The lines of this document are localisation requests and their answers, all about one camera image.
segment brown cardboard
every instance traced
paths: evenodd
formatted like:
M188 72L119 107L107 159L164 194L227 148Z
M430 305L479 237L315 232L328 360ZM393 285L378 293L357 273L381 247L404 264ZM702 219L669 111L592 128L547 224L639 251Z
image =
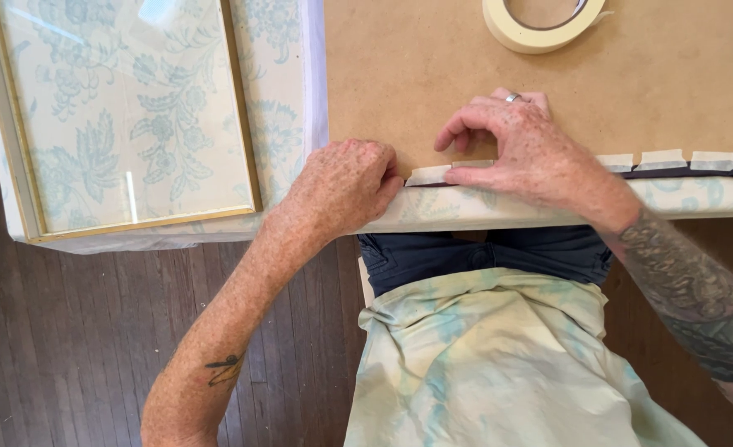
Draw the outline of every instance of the brown cardboard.
M432 143L499 86L547 92L554 119L596 154L733 152L733 2L608 0L614 15L530 56L493 38L480 0L324 1L331 140L391 143L406 178L495 158L495 147L463 157Z

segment tattooed arm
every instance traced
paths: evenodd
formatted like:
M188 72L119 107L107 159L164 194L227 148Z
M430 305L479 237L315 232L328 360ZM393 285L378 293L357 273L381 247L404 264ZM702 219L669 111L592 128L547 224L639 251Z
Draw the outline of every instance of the tattooed arm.
M278 291L325 244L385 212L403 183L396 163L391 146L356 140L308 158L154 381L143 408L143 445L217 445L250 334Z
M435 150L458 150L485 130L497 139L489 168L450 169L448 183L513 195L586 218L625 264L679 343L733 402L733 275L669 223L550 119L548 98L510 91L474 98L449 119Z
M733 403L733 274L646 208L630 225L601 237L675 339Z

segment hand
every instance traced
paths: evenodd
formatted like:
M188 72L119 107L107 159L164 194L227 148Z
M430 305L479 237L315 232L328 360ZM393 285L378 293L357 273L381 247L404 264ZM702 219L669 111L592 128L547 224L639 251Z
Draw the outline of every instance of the hand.
M465 150L473 137L490 132L497 139L498 157L489 168L453 168L447 183L508 193L530 204L574 211L601 228L627 224L642 204L620 177L611 174L584 147L550 118L544 93L498 88L478 96L449 119L435 139L442 151L452 141Z
M355 139L332 142L312 152L269 217L293 231L311 231L327 243L383 216L403 184L391 145Z

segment gold frame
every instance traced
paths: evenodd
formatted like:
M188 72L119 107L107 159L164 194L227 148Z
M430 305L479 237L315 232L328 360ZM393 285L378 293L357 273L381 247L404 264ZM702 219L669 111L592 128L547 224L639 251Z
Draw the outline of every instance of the gold frame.
M247 176L250 184L249 205L238 205L230 208L218 208L213 210L189 212L179 215L172 215L160 218L142 219L137 223L109 223L96 227L82 228L76 230L46 232L46 220L43 216L41 196L38 193L38 185L35 181L33 162L29 153L29 144L24 131L21 108L16 100L16 85L13 71L10 66L10 59L5 44L5 35L2 29L2 17L0 16L0 77L5 85L0 87L0 111L9 108L11 116L0 118L0 129L2 130L2 141L5 147L5 154L8 159L10 177L14 183L14 193L18 204L19 216L22 219L24 237L27 243L48 242L59 239L75 238L81 236L99 235L125 230L140 228L151 228L163 225L182 224L204 219L216 219L219 217L237 216L263 210L262 195L259 190L259 181L256 171L256 160L253 156L252 138L250 135L250 123L248 120L247 108L245 106L245 91L242 85L242 72L239 66L237 54L237 42L233 31L233 18L231 15L231 0L216 0L219 11L222 15L222 26L229 63L231 65L231 83L234 89L234 97L237 101L239 116L240 136L242 137L242 150L245 153L247 165ZM14 152L9 141L14 139L19 150Z

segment person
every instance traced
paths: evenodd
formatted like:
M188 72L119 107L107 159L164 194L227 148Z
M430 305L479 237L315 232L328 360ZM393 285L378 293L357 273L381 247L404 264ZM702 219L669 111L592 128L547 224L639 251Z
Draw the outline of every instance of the person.
M474 98L434 149L488 134L495 164L453 168L447 183L570 210L590 226L491 231L484 243L361 235L377 298L359 318L368 337L345 445L704 445L601 342L599 286L614 253L733 402L733 274L565 135L544 94ZM250 334L278 291L327 243L379 218L402 186L390 145L351 139L312 153L156 378L144 445L216 445Z

